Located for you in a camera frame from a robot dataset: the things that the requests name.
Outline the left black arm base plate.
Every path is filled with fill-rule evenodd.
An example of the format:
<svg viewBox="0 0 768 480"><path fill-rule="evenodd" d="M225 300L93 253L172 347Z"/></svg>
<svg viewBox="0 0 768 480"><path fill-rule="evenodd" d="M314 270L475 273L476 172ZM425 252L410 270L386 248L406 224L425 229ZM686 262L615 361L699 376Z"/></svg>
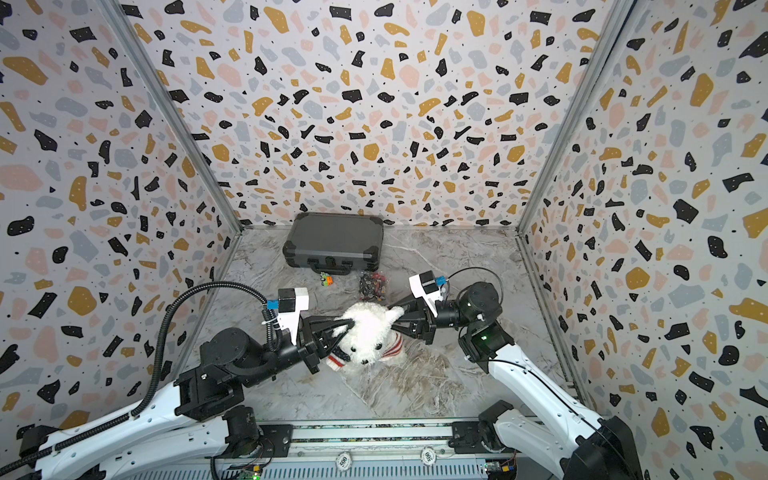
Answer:
<svg viewBox="0 0 768 480"><path fill-rule="evenodd" d="M260 457L267 460L288 455L294 427L292 424L244 425L230 429L222 457Z"/></svg>

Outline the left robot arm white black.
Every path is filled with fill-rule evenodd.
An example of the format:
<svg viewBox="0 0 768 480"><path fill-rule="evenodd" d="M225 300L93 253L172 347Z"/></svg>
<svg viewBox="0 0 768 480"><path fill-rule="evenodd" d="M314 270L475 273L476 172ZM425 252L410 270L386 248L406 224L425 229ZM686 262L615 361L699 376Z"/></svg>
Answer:
<svg viewBox="0 0 768 480"><path fill-rule="evenodd" d="M244 391L297 364L312 372L354 324L309 317L298 341L280 336L269 350L230 327L200 349L199 366L134 405L70 429L35 427L24 435L30 479L117 479L195 456L239 457L262 447L263 433Z"/></svg>

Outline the white teddy bear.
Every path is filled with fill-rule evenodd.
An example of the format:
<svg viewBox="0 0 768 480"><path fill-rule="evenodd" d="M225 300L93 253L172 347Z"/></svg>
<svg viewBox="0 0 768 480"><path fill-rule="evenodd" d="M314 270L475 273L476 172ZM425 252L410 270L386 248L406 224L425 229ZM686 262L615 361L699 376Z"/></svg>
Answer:
<svg viewBox="0 0 768 480"><path fill-rule="evenodd" d="M371 343L382 341L390 331L394 331L391 329L393 322L403 314L404 310L400 306L386 308L373 302L357 302L340 317L355 321L354 326L344 338L349 335L354 345L357 344L358 339L368 340Z"/></svg>

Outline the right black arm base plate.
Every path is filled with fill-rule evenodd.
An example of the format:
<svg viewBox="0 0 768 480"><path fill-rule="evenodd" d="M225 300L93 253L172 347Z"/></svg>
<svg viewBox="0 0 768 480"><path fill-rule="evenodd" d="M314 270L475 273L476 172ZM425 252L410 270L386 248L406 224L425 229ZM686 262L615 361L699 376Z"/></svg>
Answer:
<svg viewBox="0 0 768 480"><path fill-rule="evenodd" d="M511 454L513 449L504 446L492 425L484 421L457 421L451 424L448 446L457 454Z"/></svg>

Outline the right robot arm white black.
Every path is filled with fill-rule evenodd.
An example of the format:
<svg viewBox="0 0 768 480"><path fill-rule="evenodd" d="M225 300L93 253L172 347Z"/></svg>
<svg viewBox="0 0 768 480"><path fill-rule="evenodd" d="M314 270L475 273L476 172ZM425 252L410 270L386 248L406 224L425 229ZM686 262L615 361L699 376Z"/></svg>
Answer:
<svg viewBox="0 0 768 480"><path fill-rule="evenodd" d="M502 300L495 286L476 282L446 300L444 278L413 278L411 294L396 302L402 315L393 330L431 343L453 328L466 359L508 388L534 414L529 420L498 401L473 422L470 435L455 433L456 450L520 452L557 479L640 479L643 476L629 426L605 418L550 379L500 325Z"/></svg>

